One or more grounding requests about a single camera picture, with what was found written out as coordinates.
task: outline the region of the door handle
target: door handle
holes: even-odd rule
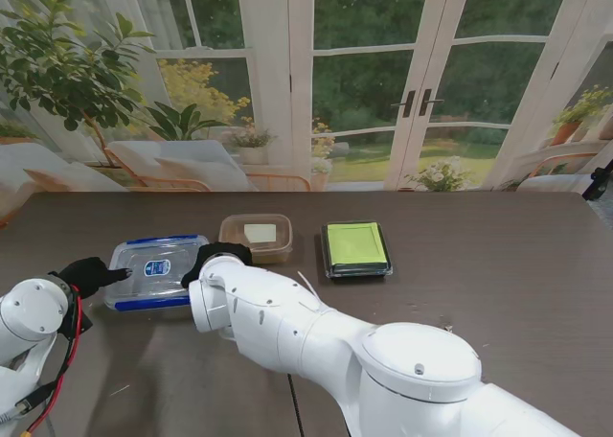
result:
[[[411,115],[411,107],[413,106],[413,100],[415,99],[415,90],[411,90],[409,95],[406,96],[405,103],[394,103],[390,106],[404,106],[404,111],[402,112],[403,118],[408,118]]]
[[[423,116],[425,114],[425,111],[428,108],[428,104],[441,104],[444,102],[444,99],[430,100],[431,95],[432,89],[425,89],[425,91],[423,92],[423,99],[421,100],[420,116]]]

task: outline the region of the brown plastic container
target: brown plastic container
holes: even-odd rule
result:
[[[220,242],[242,243],[256,265],[286,262],[291,253],[291,221],[280,214],[231,215],[221,223]]]

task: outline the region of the red cable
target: red cable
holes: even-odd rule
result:
[[[82,321],[82,317],[83,317],[83,312],[82,312],[82,307],[81,307],[81,300],[80,300],[80,296],[79,296],[79,290],[76,287],[73,287],[73,290],[74,290],[75,294],[77,295],[77,307],[76,307],[76,311],[77,311],[77,330],[75,332],[75,342],[73,343],[73,349],[72,349],[72,351],[70,353],[70,356],[68,357],[68,361],[66,362],[67,365],[70,365],[72,363],[73,358],[75,358],[75,354],[77,353],[77,347],[79,346],[80,326],[81,326],[81,321]],[[49,413],[51,413],[52,408],[56,404],[57,397],[59,396],[59,390],[61,389],[61,385],[62,385],[63,382],[64,382],[64,375],[62,375],[61,377],[59,377],[59,379],[57,379],[56,389],[54,390],[54,393],[53,393],[53,395],[51,397],[51,401],[49,402],[49,406],[47,406],[45,411],[36,419],[36,421],[34,421],[32,423],[32,425],[30,425],[30,427],[28,427],[28,432],[33,433],[34,430],[38,426],[40,426],[40,424],[44,421],[44,419],[47,418]]]

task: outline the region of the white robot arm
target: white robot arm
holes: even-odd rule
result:
[[[493,384],[455,334],[376,326],[322,303],[295,281],[215,256],[190,283],[201,332],[223,330],[259,365],[323,386],[352,437],[577,436]]]
[[[25,411],[17,403],[36,388],[68,310],[69,291],[49,276],[20,282],[0,298],[0,437],[11,435],[14,418]]]

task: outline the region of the table surface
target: table surface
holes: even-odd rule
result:
[[[303,271],[328,305],[376,324],[451,325],[479,353],[486,381],[581,435],[613,435],[613,235],[578,195],[35,195],[0,231],[0,294],[80,258],[108,262],[126,240],[215,240],[221,221],[241,213],[291,219],[290,259],[269,268],[294,278]],[[320,227],[350,219],[381,223],[392,276],[326,278]],[[188,309],[117,313],[99,294],[85,309],[95,325],[52,414],[57,435],[299,435],[286,376],[198,333]],[[346,435],[325,391],[294,381],[306,436]]]

